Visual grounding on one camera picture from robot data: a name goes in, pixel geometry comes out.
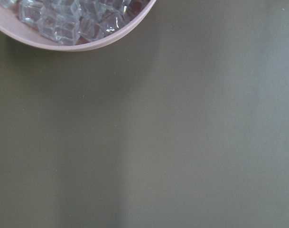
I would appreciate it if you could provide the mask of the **clear ice cubes pile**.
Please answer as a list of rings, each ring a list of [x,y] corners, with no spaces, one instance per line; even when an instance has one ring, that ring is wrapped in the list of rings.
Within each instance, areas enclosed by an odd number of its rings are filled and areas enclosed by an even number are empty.
[[[66,46],[105,38],[127,26],[147,0],[0,0],[40,36]]]

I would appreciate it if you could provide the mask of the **pink bowl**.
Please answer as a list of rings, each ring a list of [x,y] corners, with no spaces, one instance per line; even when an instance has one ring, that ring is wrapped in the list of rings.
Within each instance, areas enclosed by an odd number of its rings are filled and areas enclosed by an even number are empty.
[[[119,31],[102,38],[98,41],[81,43],[75,46],[65,46],[57,42],[51,41],[41,36],[35,29],[31,28],[25,23],[19,21],[17,17],[18,9],[5,9],[0,5],[0,32],[6,36],[29,46],[63,52],[80,52],[94,50],[110,45],[121,38],[125,37],[133,31],[147,16],[154,4],[155,0],[149,1],[146,7],[140,12],[129,24],[120,29]]]

